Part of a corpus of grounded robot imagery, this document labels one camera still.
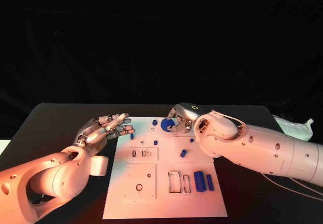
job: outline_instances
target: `white board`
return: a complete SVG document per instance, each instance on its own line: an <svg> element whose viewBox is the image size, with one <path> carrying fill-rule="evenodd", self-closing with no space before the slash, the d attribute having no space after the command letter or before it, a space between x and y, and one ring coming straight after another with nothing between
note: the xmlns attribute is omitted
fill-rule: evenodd
<svg viewBox="0 0 323 224"><path fill-rule="evenodd" d="M103 219L227 217L214 159L205 155L198 143L191 143L194 132L165 132L160 128L163 118L132 117L132 120L134 139L129 135L119 138ZM150 152L152 156L143 157L142 151ZM204 172L205 181L211 174L214 191L207 183L208 190L196 192L196 171ZM181 185L181 193L170 193L170 172L179 172L181 183L176 182L175 187ZM185 192L188 184L191 193Z"/></svg>

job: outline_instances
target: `table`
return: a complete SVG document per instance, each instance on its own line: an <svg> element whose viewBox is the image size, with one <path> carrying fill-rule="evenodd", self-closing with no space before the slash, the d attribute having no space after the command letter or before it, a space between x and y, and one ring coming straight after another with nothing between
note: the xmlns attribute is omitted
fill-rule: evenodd
<svg viewBox="0 0 323 224"><path fill-rule="evenodd" d="M39 104L3 151L0 170L59 152L71 145L78 129L91 118L123 112L139 117L165 117L172 106ZM247 124L282 132L271 113L263 106L202 105L201 107L207 112L215 110ZM215 169L228 217L103 220L116 146L117 139L113 139L98 154L110 158L107 175L90 176L81 194L38 224L323 223L323 202L282 189L260 173L240 167L224 157L215 159Z"/></svg>

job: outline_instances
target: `robotic hand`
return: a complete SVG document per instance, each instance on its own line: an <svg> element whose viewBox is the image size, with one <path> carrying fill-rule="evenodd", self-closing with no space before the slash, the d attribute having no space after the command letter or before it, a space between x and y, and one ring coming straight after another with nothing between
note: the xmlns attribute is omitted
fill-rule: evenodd
<svg viewBox="0 0 323 224"><path fill-rule="evenodd" d="M134 133L129 114L91 119L72 146L0 172L0 223L35 223L84 190L90 175L103 176L108 158L95 156L107 140ZM26 190L46 195L32 203Z"/></svg>
<svg viewBox="0 0 323 224"><path fill-rule="evenodd" d="M225 156L248 169L297 178L323 187L323 146L211 111L194 104L175 105L168 119L179 124L168 130L194 133L202 151L212 157Z"/></svg>

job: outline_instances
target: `cable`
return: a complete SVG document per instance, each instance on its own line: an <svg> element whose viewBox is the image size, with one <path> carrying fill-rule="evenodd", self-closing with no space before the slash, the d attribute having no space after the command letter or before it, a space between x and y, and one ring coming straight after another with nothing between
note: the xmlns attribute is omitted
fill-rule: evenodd
<svg viewBox="0 0 323 224"><path fill-rule="evenodd" d="M307 188L309 190L312 190L315 193L318 193L319 195L323 196L323 193L319 192L318 190L312 189L310 187L307 187L305 184L302 184L294 178L290 178L296 183L299 183L305 188Z"/></svg>
<svg viewBox="0 0 323 224"><path fill-rule="evenodd" d="M292 192L294 192L294 193L297 193L297 194L300 194L300 195L303 195L303 196L307 196L307 197L310 197L310 198L313 198L313 199L316 199L316 200L319 200L319 201L323 201L323 199L320 199L320 198L318 198L318 197L313 197L313 196L310 196L310 195L306 195L306 194L303 194L302 192L299 192L299 191L296 191L296 190L292 190L292 189L289 189L287 187L284 187L284 186L282 186L279 183L276 183L264 174L263 174L263 176L270 180L270 182L273 182L277 186L280 186L282 188L284 188L284 189L287 189L287 190L290 190Z"/></svg>

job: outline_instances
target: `black curtain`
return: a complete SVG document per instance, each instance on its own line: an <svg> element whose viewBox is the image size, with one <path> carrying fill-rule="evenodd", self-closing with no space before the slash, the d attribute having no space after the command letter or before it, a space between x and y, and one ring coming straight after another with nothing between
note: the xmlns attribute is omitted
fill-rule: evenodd
<svg viewBox="0 0 323 224"><path fill-rule="evenodd" d="M0 29L0 137L42 103L264 105L315 118L320 142L323 6L10 8Z"/></svg>

